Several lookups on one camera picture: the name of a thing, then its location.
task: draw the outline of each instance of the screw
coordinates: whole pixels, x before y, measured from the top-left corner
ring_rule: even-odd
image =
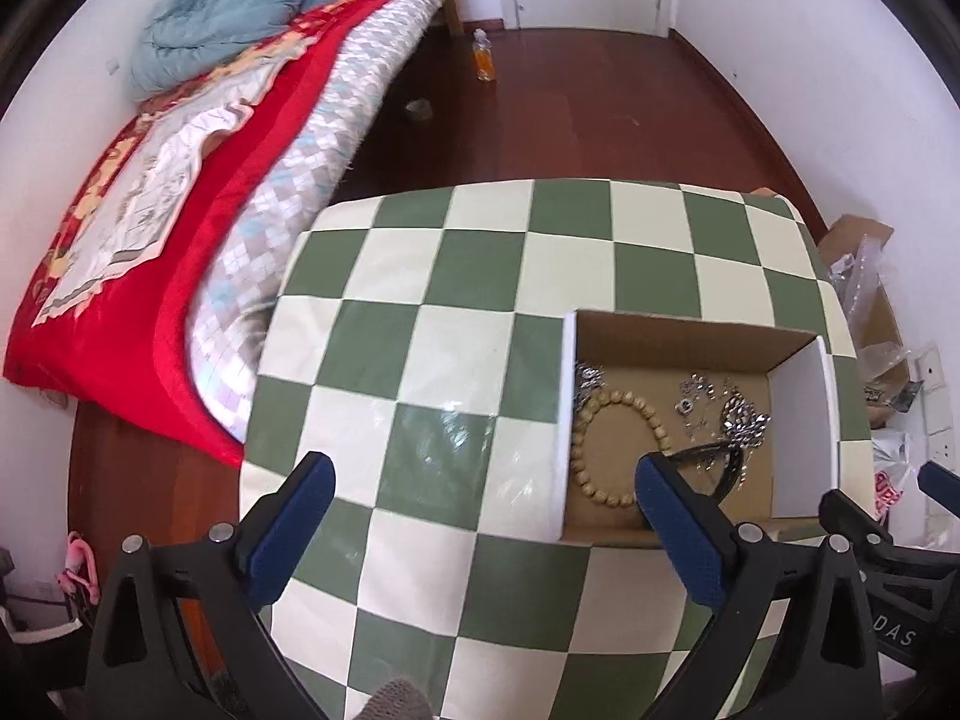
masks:
[[[834,552],[846,552],[850,549],[850,542],[847,541],[846,536],[841,536],[840,533],[834,533],[829,538],[830,549]]]
[[[120,548],[123,549],[128,555],[136,552],[140,547],[143,546],[143,537],[142,536],[127,536],[123,539],[123,543],[120,545]]]
[[[744,522],[742,525],[738,526],[736,533],[743,539],[743,541],[746,541],[749,544],[755,544],[757,541],[762,541],[763,539],[763,529],[760,527],[760,525],[755,525],[752,522]]]
[[[233,536],[233,526],[229,522],[218,522],[208,533],[210,541],[222,543]]]

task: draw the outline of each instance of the blue gripper pad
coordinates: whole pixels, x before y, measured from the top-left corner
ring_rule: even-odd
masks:
[[[637,503],[664,545],[690,600],[714,613],[727,600],[720,553],[650,458],[637,464]]]
[[[248,560],[247,600],[254,610],[280,598],[333,500],[337,484],[333,463],[319,452],[311,454],[316,457],[314,466],[290,495]]]
[[[927,497],[933,498],[954,517],[960,517],[960,476],[931,460],[920,468],[917,485]]]

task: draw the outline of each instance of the open cardboard box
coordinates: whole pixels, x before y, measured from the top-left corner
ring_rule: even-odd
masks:
[[[845,254],[856,256],[863,236],[869,235],[879,240],[880,245],[885,245],[892,234],[894,234],[894,228],[880,221],[845,214],[827,230],[827,234],[817,244],[817,250],[820,252],[820,258],[829,268]],[[880,289],[877,290],[874,306],[870,310],[870,319],[867,320],[864,327],[863,338],[860,339],[860,343],[862,346],[870,346],[873,343],[883,343],[884,341],[892,341],[897,346],[904,345],[899,327],[896,326],[894,310],[890,305],[889,298],[887,298],[886,290],[881,284]],[[910,381],[910,367],[906,360],[898,362],[884,375],[880,376],[878,381],[889,394],[899,392]],[[870,426],[878,428],[886,424],[887,419],[894,415],[894,410],[889,406],[867,406],[867,414],[870,418]]]
[[[770,532],[809,524],[824,491],[838,487],[836,389],[822,338],[750,324],[580,311],[563,319],[551,501],[551,523],[562,541],[659,546],[636,509],[597,506],[570,478],[577,361],[601,365],[610,388],[633,391],[651,403],[674,450],[690,446],[675,405],[680,382],[693,371],[709,375],[717,386],[729,376],[759,410],[770,413],[766,440],[751,450],[745,481],[721,506],[734,523],[750,520]],[[710,415],[718,419],[717,397]],[[621,494],[632,491],[637,460],[653,451],[653,432],[625,407],[600,410],[584,439],[590,475],[600,488]]]

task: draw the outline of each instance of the wall socket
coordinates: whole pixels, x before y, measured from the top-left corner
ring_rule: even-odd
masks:
[[[936,346],[930,346],[920,352],[917,357],[917,370],[920,373],[920,378],[923,379],[923,389],[925,391],[931,391],[947,384],[947,378],[944,377],[944,366],[940,362],[940,350]]]
[[[928,445],[926,459],[939,463],[945,469],[956,468],[956,451],[953,445],[952,428],[927,436],[926,444]]]
[[[923,424],[928,436],[953,427],[950,392],[946,386],[923,392]]]

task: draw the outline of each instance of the green and white checkered tablecloth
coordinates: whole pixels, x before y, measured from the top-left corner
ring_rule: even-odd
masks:
[[[308,450],[333,459],[336,499],[272,608],[272,636],[335,720],[398,675],[449,720],[637,720],[702,630],[707,613],[663,552],[550,541],[573,309],[823,335],[841,487],[871,501],[853,344],[780,197],[475,184],[333,206],[300,243],[259,370],[241,511]],[[781,613],[728,710],[752,691]]]

